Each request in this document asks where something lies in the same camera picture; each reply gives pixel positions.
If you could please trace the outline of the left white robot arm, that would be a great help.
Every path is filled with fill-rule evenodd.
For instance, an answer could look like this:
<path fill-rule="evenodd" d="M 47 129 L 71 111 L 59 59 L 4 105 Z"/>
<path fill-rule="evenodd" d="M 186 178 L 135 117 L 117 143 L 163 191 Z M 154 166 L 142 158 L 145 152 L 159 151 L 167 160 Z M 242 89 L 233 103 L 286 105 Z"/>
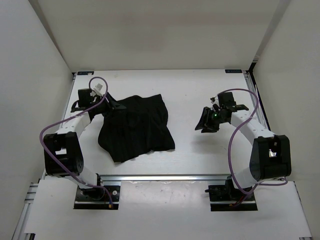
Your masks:
<path fill-rule="evenodd" d="M 109 117 L 121 113 L 126 107 L 112 97 L 102 99 L 100 96 L 78 99 L 72 104 L 70 117 L 58 122 L 62 127 L 55 133 L 44 134 L 52 126 L 47 126 L 40 133 L 40 143 L 44 149 L 46 173 L 51 177 L 66 178 L 93 200 L 100 200 L 106 188 L 102 186 L 97 173 L 85 167 L 79 138 L 95 116 Z"/>

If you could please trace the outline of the black skirt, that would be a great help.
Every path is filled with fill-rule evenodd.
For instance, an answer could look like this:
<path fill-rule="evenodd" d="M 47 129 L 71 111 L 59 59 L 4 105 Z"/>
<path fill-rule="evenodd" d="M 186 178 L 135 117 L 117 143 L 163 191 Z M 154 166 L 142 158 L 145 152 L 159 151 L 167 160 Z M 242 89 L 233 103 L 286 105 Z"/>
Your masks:
<path fill-rule="evenodd" d="M 106 115 L 98 135 L 99 146 L 109 153 L 113 162 L 123 163 L 150 151 L 175 149 L 161 94 L 133 95 L 118 103 L 125 108 Z"/>

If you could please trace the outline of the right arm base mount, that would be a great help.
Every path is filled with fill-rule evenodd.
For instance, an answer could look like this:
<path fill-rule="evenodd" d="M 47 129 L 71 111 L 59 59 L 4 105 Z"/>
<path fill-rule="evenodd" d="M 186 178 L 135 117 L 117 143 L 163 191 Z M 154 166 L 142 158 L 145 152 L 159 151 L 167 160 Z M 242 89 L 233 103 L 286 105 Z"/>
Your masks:
<path fill-rule="evenodd" d="M 211 212 L 257 211 L 255 195 L 246 196 L 233 186 L 209 185 L 204 191 L 209 195 Z"/>

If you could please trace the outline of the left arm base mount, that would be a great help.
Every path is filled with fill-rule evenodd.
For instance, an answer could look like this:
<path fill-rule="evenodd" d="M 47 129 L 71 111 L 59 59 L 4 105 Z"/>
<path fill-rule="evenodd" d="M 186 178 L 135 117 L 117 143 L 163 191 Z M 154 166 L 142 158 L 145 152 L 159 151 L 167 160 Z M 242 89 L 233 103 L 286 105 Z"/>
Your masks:
<path fill-rule="evenodd" d="M 77 187 L 73 208 L 76 210 L 118 210 L 121 186 L 105 185 L 104 187 L 111 196 L 112 204 L 110 204 L 109 195 L 105 193 L 104 189 Z"/>

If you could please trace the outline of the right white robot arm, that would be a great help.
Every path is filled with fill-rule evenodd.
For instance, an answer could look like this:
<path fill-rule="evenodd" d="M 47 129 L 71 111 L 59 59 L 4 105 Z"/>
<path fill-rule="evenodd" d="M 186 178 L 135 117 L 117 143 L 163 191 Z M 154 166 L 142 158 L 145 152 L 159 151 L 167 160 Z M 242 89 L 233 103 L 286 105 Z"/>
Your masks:
<path fill-rule="evenodd" d="M 243 104 L 226 108 L 204 107 L 195 130 L 216 133 L 224 123 L 235 127 L 228 144 L 227 157 L 232 183 L 224 188 L 227 198 L 236 200 L 247 188 L 264 180 L 285 178 L 292 173 L 289 138 L 266 129 Z M 232 142 L 237 132 L 242 133 L 252 146 L 248 167 L 239 172 L 233 170 L 231 160 Z"/>

